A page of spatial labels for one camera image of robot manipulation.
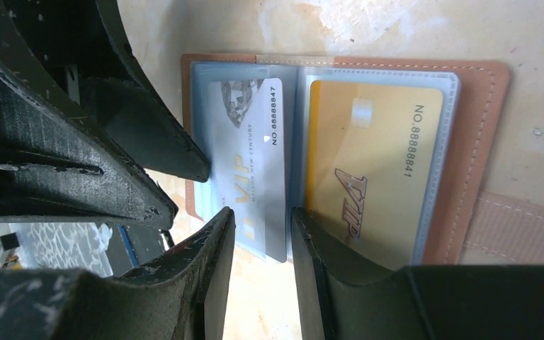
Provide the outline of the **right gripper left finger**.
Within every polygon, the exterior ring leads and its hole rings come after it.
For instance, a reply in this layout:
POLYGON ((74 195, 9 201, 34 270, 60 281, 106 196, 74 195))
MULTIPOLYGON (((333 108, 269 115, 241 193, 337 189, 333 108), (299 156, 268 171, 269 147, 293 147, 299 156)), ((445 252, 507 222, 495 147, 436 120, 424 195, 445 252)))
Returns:
POLYGON ((0 339, 221 339, 234 235, 226 207, 120 277, 0 269, 0 339))

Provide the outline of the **silver VIP card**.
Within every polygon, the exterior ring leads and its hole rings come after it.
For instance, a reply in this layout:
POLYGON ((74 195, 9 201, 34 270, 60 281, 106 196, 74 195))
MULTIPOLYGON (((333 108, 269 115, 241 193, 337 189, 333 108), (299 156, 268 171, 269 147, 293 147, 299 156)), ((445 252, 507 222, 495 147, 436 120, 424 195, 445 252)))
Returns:
POLYGON ((212 81, 204 105, 212 194, 237 218, 237 243, 287 259, 284 97, 279 78, 212 81))

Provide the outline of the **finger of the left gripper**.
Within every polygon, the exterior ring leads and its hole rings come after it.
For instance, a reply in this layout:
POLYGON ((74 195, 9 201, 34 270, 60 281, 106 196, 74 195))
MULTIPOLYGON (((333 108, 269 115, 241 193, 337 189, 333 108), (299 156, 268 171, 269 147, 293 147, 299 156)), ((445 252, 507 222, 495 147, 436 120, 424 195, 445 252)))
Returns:
POLYGON ((198 182, 210 162, 132 53, 116 1, 6 1, 34 56, 141 167, 198 182))
POLYGON ((168 229, 177 211, 56 84, 0 1, 0 222, 168 229))

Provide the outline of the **pink leather card holder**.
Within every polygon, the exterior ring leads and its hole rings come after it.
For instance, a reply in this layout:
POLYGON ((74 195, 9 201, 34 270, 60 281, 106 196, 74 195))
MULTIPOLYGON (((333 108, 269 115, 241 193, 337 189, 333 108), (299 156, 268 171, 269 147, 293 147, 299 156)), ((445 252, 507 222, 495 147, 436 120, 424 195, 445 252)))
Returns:
POLYGON ((489 193, 482 180, 502 114, 511 72, 494 60, 395 59, 288 55, 185 54, 181 58, 183 118, 190 114, 190 68, 196 62, 237 62, 305 66, 319 70, 381 69, 451 71, 463 83, 463 93, 449 144, 446 175, 438 196, 430 245, 430 263, 544 264, 544 207, 489 193))

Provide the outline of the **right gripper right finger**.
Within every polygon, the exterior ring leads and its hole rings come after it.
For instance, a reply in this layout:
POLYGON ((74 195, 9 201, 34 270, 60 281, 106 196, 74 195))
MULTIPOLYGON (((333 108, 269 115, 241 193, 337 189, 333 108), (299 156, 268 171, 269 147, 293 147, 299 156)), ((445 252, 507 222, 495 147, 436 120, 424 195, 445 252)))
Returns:
POLYGON ((304 339, 544 339, 544 266, 403 266, 395 271, 291 213, 304 339))

